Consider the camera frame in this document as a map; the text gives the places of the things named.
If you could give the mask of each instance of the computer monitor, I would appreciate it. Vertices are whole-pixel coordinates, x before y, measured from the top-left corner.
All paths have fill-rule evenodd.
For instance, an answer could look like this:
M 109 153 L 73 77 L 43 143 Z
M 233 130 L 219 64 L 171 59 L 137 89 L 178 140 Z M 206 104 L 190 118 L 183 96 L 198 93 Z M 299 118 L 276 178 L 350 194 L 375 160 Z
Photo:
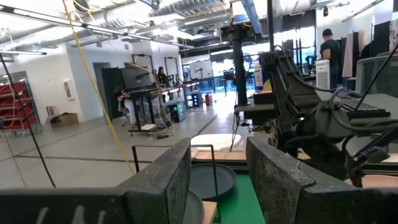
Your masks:
M 142 68 L 121 68 L 126 89 L 142 89 L 154 86 L 152 74 Z
M 380 56 L 358 60 L 356 66 L 356 91 L 364 94 L 386 58 L 387 56 Z M 393 55 L 378 76 L 369 94 L 385 93 L 393 97 L 398 97 L 398 88 L 396 87 L 396 83 L 398 83 L 397 69 L 398 55 Z

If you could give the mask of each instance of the concrete floor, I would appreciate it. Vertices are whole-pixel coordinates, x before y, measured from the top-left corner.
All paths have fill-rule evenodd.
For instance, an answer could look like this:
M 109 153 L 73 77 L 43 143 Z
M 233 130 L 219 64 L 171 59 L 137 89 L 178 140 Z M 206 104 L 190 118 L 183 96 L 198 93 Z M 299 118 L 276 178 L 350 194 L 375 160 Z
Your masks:
M 137 155 L 140 161 L 150 162 L 168 149 L 156 146 L 170 146 L 181 138 L 191 138 L 198 133 L 231 134 L 234 93 L 213 95 L 213 99 L 218 102 L 212 107 L 188 111 L 186 120 L 175 125 L 174 135 L 165 139 L 156 140 L 144 134 L 130 137 L 128 128 L 121 126 L 122 121 L 114 121 L 128 158 L 132 160 L 132 145 L 146 146 L 138 147 Z M 132 175 L 127 165 L 120 161 L 123 157 L 103 118 L 64 128 L 42 128 L 43 131 L 35 136 L 57 187 L 113 187 Z M 250 135 L 244 127 L 238 128 L 238 134 L 242 141 Z M 11 134 L 7 134 L 7 138 L 9 146 L 4 135 L 0 139 L 0 189 L 24 187 L 16 162 L 28 187 L 52 187 L 32 138 Z

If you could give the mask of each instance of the ceiling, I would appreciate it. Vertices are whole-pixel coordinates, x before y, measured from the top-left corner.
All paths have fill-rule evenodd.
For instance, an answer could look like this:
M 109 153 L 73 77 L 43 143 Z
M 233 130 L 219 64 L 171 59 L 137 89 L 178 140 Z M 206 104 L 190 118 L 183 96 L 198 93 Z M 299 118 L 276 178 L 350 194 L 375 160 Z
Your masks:
M 67 4 L 73 8 L 73 0 L 66 0 Z M 142 2 L 149 2 L 150 0 L 86 0 L 88 5 L 90 6 L 92 15 L 101 14 L 106 9 L 113 8 L 122 8 L 134 2 L 134 8 L 131 7 L 129 10 L 131 11 L 121 11 L 121 17 L 123 19 L 127 18 L 129 21 L 140 22 L 146 26 L 149 25 L 150 21 L 153 21 L 154 24 L 161 24 L 165 21 L 175 21 L 176 19 L 187 19 L 190 17 L 198 17 L 204 14 L 211 14 L 214 12 L 222 12 L 229 8 L 229 4 L 222 3 L 221 0 L 212 0 L 216 2 L 211 6 L 206 7 L 194 7 L 193 9 L 189 9 L 186 11 L 174 11 L 174 13 L 167 14 L 165 16 L 158 17 L 149 17 L 149 13 L 153 11 L 153 9 L 144 4 Z M 160 0 L 159 7 L 164 5 L 172 4 L 173 2 L 177 2 L 181 0 Z M 192 2 L 202 2 L 205 0 L 191 0 Z M 256 11 L 259 17 L 266 16 L 266 1 L 265 0 L 253 0 L 256 6 Z M 274 0 L 276 1 L 283 14 L 290 14 L 295 12 L 306 11 L 316 0 Z M 62 0 L 0 0 L 0 4 L 12 6 L 20 9 L 27 9 L 33 12 L 40 12 L 43 14 L 48 14 L 51 16 L 57 17 L 65 17 L 63 3 Z M 75 19 L 79 20 L 79 17 L 83 18 L 85 22 L 89 22 L 92 24 L 100 24 L 101 21 L 92 22 L 88 17 L 88 14 L 82 14 L 81 12 L 76 11 Z M 10 42 L 10 40 L 15 41 L 21 37 L 27 37 L 30 34 L 37 32 L 39 30 L 44 30 L 53 25 L 48 25 L 43 22 L 33 21 L 29 19 L 23 19 L 14 16 L 8 16 L 5 14 L 0 14 L 0 43 Z M 137 30 L 138 27 L 131 27 L 133 30 Z

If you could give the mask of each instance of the black tray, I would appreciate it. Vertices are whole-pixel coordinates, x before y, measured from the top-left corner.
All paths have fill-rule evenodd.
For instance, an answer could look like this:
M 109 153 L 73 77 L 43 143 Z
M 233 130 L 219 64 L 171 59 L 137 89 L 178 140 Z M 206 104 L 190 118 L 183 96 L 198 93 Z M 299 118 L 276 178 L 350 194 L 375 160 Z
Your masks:
M 189 189 L 195 192 L 202 200 L 214 200 L 216 188 L 213 175 L 213 165 L 193 165 Z M 236 183 L 236 174 L 229 167 L 216 164 L 218 196 L 221 197 L 230 191 Z
M 200 198 L 193 193 L 188 191 L 187 202 L 185 204 L 185 213 L 183 224 L 200 224 L 205 215 L 205 208 Z

